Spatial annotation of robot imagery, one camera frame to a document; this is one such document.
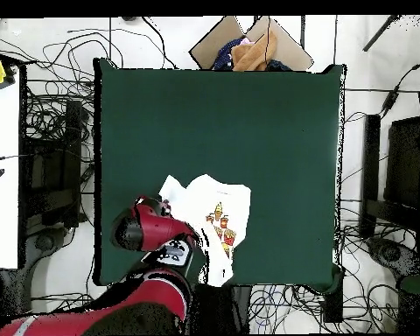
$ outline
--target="tangled wires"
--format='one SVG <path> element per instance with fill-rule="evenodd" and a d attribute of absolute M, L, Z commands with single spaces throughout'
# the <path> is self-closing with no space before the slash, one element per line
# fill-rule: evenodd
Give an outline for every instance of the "tangled wires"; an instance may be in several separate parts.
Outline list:
<path fill-rule="evenodd" d="M 344 211 L 357 214 L 353 210 L 341 208 Z M 249 307 L 249 325 L 251 333 L 387 333 L 393 332 L 396 327 L 397 308 L 396 297 L 398 291 L 390 284 L 380 283 L 364 286 L 365 273 L 361 272 L 361 259 L 370 260 L 365 238 L 359 236 L 357 220 L 342 220 L 354 222 L 353 225 L 344 225 L 340 231 L 340 258 L 339 265 L 345 268 L 344 277 L 344 320 L 339 324 L 323 322 L 323 297 L 317 292 L 303 285 L 261 285 L 256 286 L 251 293 Z M 408 237 L 415 240 L 413 231 L 398 227 L 392 223 L 377 222 L 374 236 L 381 238 L 394 238 L 400 243 L 408 244 Z M 348 296 L 346 292 L 353 291 L 354 286 L 359 287 L 358 295 Z M 286 329 L 295 319 L 294 328 Z"/>

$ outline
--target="black border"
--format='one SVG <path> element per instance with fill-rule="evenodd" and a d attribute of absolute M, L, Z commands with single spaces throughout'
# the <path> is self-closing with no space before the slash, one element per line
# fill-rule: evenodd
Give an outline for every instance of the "black border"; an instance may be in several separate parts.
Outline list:
<path fill-rule="evenodd" d="M 94 58 L 94 273 L 92 281 L 102 286 L 102 69 Z"/>
<path fill-rule="evenodd" d="M 28 86 L 27 86 L 27 73 L 26 66 L 23 65 L 18 68 L 19 73 L 19 132 L 18 132 L 18 154 L 24 155 L 27 154 L 26 149 L 26 114 L 28 112 Z M 18 231 L 17 231 L 17 266 L 19 269 L 23 268 L 26 264 L 26 227 L 28 218 L 26 216 L 26 203 L 27 198 L 25 195 L 25 188 L 27 179 L 26 174 L 29 173 L 28 162 L 26 158 L 18 159 Z"/>

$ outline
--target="black cable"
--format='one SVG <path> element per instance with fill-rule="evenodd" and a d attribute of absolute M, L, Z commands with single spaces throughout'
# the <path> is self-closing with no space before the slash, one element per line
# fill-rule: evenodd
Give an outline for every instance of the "black cable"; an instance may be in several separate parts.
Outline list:
<path fill-rule="evenodd" d="M 90 264 L 90 271 L 88 272 L 88 276 L 87 276 L 87 280 L 86 280 L 86 294 L 90 295 L 90 293 L 88 292 L 88 280 L 90 279 L 90 277 L 92 276 L 92 271 L 94 269 L 94 262 L 95 262 L 95 254 L 92 257 L 92 263 Z"/>
<path fill-rule="evenodd" d="M 84 206 L 82 205 L 82 202 L 80 203 L 80 208 L 82 209 L 82 212 L 84 213 L 84 215 L 86 215 L 86 218 L 87 218 L 88 224 L 90 224 L 90 225 L 92 226 L 92 228 L 95 228 L 94 223 L 92 223 L 92 222 L 90 221 L 90 219 L 88 218 L 88 215 L 86 214 L 86 212 L 85 212 L 85 210 L 84 210 Z"/>
<path fill-rule="evenodd" d="M 270 45 L 270 16 L 268 16 L 269 22 L 268 22 L 268 30 L 266 33 L 268 34 L 268 43 L 266 44 L 266 50 L 264 51 L 264 63 L 267 65 L 267 57 L 266 54 L 268 53 L 268 46 Z"/>
<path fill-rule="evenodd" d="M 143 36 L 144 38 L 147 38 L 158 49 L 158 51 L 162 54 L 162 56 L 166 60 L 168 60 L 175 69 L 178 69 L 178 67 L 166 57 L 166 55 L 160 50 L 158 45 L 154 41 L 152 41 L 152 38 L 150 38 L 148 35 L 145 35 L 143 33 L 137 33 L 137 32 L 133 32 L 133 31 L 124 30 L 123 28 L 114 28 L 114 29 L 109 29 L 109 30 L 103 30 L 103 29 L 98 29 L 98 28 L 84 28 L 84 29 L 80 29 L 80 30 L 69 30 L 67 32 L 84 32 L 84 31 L 98 31 L 98 32 L 122 31 L 122 32 L 131 33 L 132 35 Z"/>
<path fill-rule="evenodd" d="M 72 238 L 70 239 L 70 242 L 65 244 L 64 246 L 62 246 L 62 249 L 66 248 L 68 245 L 70 245 L 74 241 L 74 234 L 75 233 L 76 233 L 76 228 L 73 229 L 73 234 L 72 234 Z"/>
<path fill-rule="evenodd" d="M 333 47 L 333 55 L 332 55 L 332 63 L 336 64 L 336 43 L 338 39 L 338 15 L 336 14 L 336 18 L 334 19 L 334 47 Z"/>
<path fill-rule="evenodd" d="M 175 69 L 178 69 L 178 67 L 174 64 L 174 63 L 172 63 L 167 57 L 166 57 L 166 53 L 165 53 L 165 42 L 164 42 L 164 38 L 162 37 L 162 35 L 160 34 L 160 32 L 156 29 L 156 27 L 154 27 L 150 22 L 148 22 L 147 20 L 146 20 L 146 18 L 145 17 L 142 17 L 142 20 L 152 29 L 152 30 L 154 30 L 154 32 L 160 37 L 160 41 L 162 41 L 162 49 L 163 49 L 163 55 L 164 55 L 164 62 L 162 63 L 162 67 L 161 68 L 164 68 L 164 65 L 165 65 L 165 60 L 168 60 L 171 64 L 172 64 L 172 66 L 175 68 Z"/>
<path fill-rule="evenodd" d="M 386 156 L 384 156 L 384 157 L 382 157 L 382 158 L 380 158 L 379 160 L 378 160 L 378 162 L 380 162 L 380 161 L 382 161 L 382 160 L 384 160 L 384 159 L 386 159 L 386 158 L 388 158 L 389 157 L 389 155 L 386 155 Z M 344 183 L 347 179 L 349 179 L 349 178 L 351 178 L 354 174 L 357 174 L 358 172 L 361 172 L 362 171 L 362 167 L 359 169 L 359 170 L 357 170 L 357 171 L 355 171 L 355 172 L 352 172 L 350 175 L 348 175 L 347 177 L 345 177 L 345 178 L 343 178 L 342 179 L 342 181 L 341 181 L 341 184 L 342 183 Z"/>

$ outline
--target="cable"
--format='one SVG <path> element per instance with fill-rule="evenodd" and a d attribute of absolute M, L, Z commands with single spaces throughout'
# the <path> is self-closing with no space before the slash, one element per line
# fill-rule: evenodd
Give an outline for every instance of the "cable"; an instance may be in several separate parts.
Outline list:
<path fill-rule="evenodd" d="M 382 161 L 382 160 L 384 160 L 384 159 L 386 159 L 386 158 L 388 158 L 389 157 L 389 155 L 386 155 L 386 156 L 384 156 L 384 157 L 382 157 L 382 158 L 380 158 L 379 160 L 378 160 L 378 162 L 380 162 L 380 161 Z M 355 171 L 355 172 L 352 172 L 350 175 L 348 175 L 347 177 L 345 177 L 344 179 L 342 179 L 342 182 L 341 182 L 341 184 L 342 183 L 344 183 L 347 179 L 349 179 L 349 178 L 351 178 L 354 174 L 357 174 L 358 172 L 361 172 L 362 171 L 362 167 L 359 169 L 359 170 L 357 170 L 357 171 Z"/>
<path fill-rule="evenodd" d="M 334 19 L 334 47 L 333 47 L 333 55 L 332 55 L 332 63 L 336 64 L 336 43 L 338 39 L 338 15 L 336 14 L 336 18 Z"/>
<path fill-rule="evenodd" d="M 266 50 L 264 51 L 264 63 L 267 65 L 268 61 L 266 58 L 266 54 L 268 53 L 268 46 L 270 45 L 270 16 L 268 16 L 269 22 L 268 22 L 268 30 L 266 33 L 268 34 L 268 43 L 266 44 Z"/>
<path fill-rule="evenodd" d="M 164 54 L 164 52 L 162 52 L 160 50 L 160 48 L 158 47 L 158 45 L 152 41 L 152 39 L 148 36 L 148 35 L 144 35 L 143 33 L 137 33 L 137 32 L 133 32 L 133 31 L 128 31 L 128 30 L 124 30 L 123 28 L 113 28 L 113 29 L 108 29 L 108 30 L 103 30 L 103 29 L 97 29 L 97 28 L 84 28 L 81 30 L 69 30 L 67 32 L 83 32 L 83 31 L 98 31 L 98 32 L 115 32 L 115 31 L 122 31 L 122 32 L 127 32 L 127 33 L 131 33 L 133 35 L 137 35 L 137 36 L 143 36 L 144 38 L 147 38 L 157 49 L 158 51 L 162 54 L 162 56 L 164 57 L 164 59 L 168 60 L 171 65 L 175 68 L 178 69 L 178 67 L 172 63 Z"/>
<path fill-rule="evenodd" d="M 90 295 L 89 292 L 88 292 L 88 280 L 90 279 L 90 276 L 92 276 L 92 271 L 94 269 L 94 262 L 95 262 L 95 254 L 92 257 L 92 263 L 90 264 L 90 271 L 88 272 L 87 280 L 86 280 L 86 294 L 88 294 L 88 295 Z"/>
<path fill-rule="evenodd" d="M 162 49 L 163 49 L 163 55 L 164 55 L 164 62 L 162 63 L 162 66 L 160 67 L 160 68 L 164 68 L 164 65 L 165 65 L 165 60 L 168 60 L 171 64 L 172 64 L 172 66 L 175 68 L 175 69 L 178 69 L 178 67 L 174 64 L 174 63 L 172 63 L 168 58 L 166 58 L 166 53 L 165 53 L 165 42 L 164 42 L 164 38 L 162 38 L 162 35 L 160 34 L 160 32 L 156 29 L 156 27 L 154 27 L 150 22 L 148 22 L 147 20 L 146 20 L 146 18 L 145 17 L 142 17 L 142 20 L 152 29 L 152 30 L 154 30 L 154 32 L 160 37 L 160 41 L 162 41 Z"/>
<path fill-rule="evenodd" d="M 384 103 L 382 104 L 382 109 L 384 111 L 382 118 L 384 118 L 384 116 L 392 109 L 392 107 L 394 107 L 396 99 L 399 95 L 398 89 L 400 88 L 400 85 L 402 84 L 403 80 L 406 78 L 406 76 L 408 76 L 408 74 L 410 74 L 412 71 L 416 71 L 418 68 L 420 68 L 420 63 L 414 65 L 407 73 L 405 73 L 400 79 L 400 81 L 398 81 L 398 84 L 395 85 L 394 89 L 388 93 Z"/>

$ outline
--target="black stand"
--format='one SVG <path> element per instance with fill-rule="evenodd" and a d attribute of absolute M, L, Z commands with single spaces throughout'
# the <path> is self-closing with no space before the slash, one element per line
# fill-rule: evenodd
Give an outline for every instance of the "black stand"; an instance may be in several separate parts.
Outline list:
<path fill-rule="evenodd" d="M 370 39 L 370 41 L 364 46 L 362 49 L 364 52 L 368 52 L 368 49 L 375 43 L 375 41 L 382 35 L 383 32 L 392 24 L 392 22 L 396 21 L 398 16 L 389 16 L 389 18 L 384 22 L 378 32 Z"/>

